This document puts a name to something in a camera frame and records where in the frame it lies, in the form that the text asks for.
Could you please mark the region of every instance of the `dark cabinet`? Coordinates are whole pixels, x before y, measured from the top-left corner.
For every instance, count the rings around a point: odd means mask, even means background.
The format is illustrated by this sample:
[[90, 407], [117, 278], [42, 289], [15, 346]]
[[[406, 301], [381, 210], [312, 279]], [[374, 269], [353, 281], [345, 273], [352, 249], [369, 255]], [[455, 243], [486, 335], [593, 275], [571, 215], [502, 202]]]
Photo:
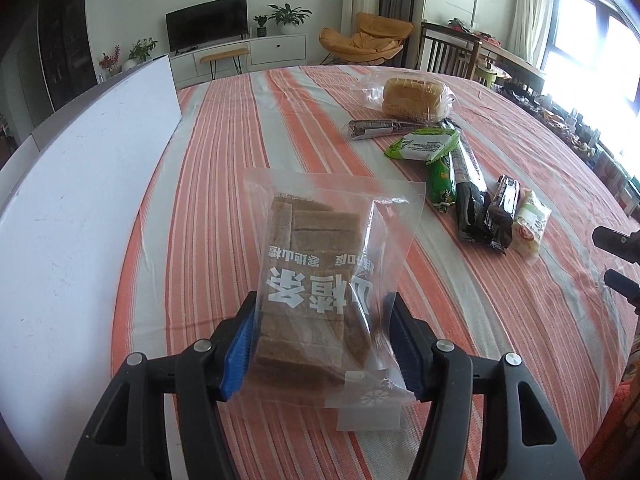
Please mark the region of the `dark cabinet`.
[[84, 0], [41, 0], [38, 40], [54, 110], [98, 83], [86, 31]]

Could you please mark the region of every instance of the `metal screw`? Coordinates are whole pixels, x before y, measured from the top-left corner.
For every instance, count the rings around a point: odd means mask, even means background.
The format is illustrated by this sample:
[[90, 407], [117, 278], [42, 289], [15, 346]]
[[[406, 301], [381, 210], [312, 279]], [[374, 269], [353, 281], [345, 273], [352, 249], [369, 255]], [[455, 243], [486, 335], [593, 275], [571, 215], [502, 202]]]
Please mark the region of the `metal screw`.
[[142, 354], [140, 352], [133, 352], [127, 356], [127, 364], [129, 366], [136, 366], [142, 362]]
[[211, 341], [209, 341], [208, 339], [198, 339], [193, 344], [193, 349], [196, 352], [208, 352], [209, 350], [211, 350]]
[[514, 352], [509, 352], [504, 356], [504, 360], [511, 366], [520, 366], [522, 364], [522, 357]]
[[436, 348], [441, 352], [453, 352], [456, 346], [448, 339], [438, 339], [436, 341]]

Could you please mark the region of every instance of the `snack package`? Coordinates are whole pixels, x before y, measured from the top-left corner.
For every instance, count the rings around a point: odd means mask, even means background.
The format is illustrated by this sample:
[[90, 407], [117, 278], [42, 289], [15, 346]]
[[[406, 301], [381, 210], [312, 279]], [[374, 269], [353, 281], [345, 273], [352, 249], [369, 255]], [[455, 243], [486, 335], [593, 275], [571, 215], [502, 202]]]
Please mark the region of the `snack package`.
[[342, 134], [351, 140], [372, 139], [393, 134], [405, 134], [418, 128], [425, 128], [426, 124], [414, 121], [399, 121], [397, 119], [370, 119], [349, 121], [344, 125]]
[[540, 202], [532, 189], [524, 190], [524, 197], [513, 219], [513, 247], [525, 258], [534, 260], [549, 222], [551, 209]]
[[429, 200], [441, 213], [446, 213], [456, 203], [456, 179], [452, 167], [451, 153], [427, 166]]
[[498, 179], [498, 191], [489, 204], [485, 225], [494, 235], [491, 246], [504, 254], [513, 240], [513, 218], [520, 200], [520, 183], [510, 176]]
[[402, 120], [434, 124], [448, 117], [455, 95], [451, 89], [421, 72], [376, 70], [354, 86], [367, 107]]
[[453, 152], [453, 171], [456, 177], [456, 216], [458, 235], [463, 240], [478, 241], [489, 245], [493, 234], [485, 225], [490, 197], [482, 171], [465, 136]]
[[372, 384], [376, 406], [413, 402], [383, 299], [396, 291], [424, 184], [247, 170], [245, 185], [265, 230], [245, 384], [305, 406], [362, 408]]
[[424, 160], [431, 164], [453, 150], [459, 138], [459, 131], [449, 121], [441, 121], [437, 128], [415, 130], [396, 140], [385, 150], [385, 155], [389, 158]]

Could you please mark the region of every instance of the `white packaged bun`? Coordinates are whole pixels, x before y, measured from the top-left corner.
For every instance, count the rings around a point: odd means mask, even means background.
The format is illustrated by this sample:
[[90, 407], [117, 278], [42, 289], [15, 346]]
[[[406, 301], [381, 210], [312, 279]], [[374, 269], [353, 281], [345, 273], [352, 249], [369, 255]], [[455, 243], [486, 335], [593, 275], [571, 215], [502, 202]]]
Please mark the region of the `white packaged bun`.
[[545, 233], [551, 209], [540, 202], [531, 189], [523, 190], [524, 196], [513, 219], [511, 247], [527, 259], [536, 259], [540, 242]]

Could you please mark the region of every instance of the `television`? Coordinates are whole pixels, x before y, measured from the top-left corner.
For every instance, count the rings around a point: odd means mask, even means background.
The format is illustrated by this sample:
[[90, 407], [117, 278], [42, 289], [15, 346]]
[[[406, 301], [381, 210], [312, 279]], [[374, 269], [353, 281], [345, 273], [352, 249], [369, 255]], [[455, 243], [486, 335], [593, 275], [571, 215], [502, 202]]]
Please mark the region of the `television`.
[[166, 30], [172, 52], [248, 34], [246, 0], [215, 0], [175, 10], [166, 15]]

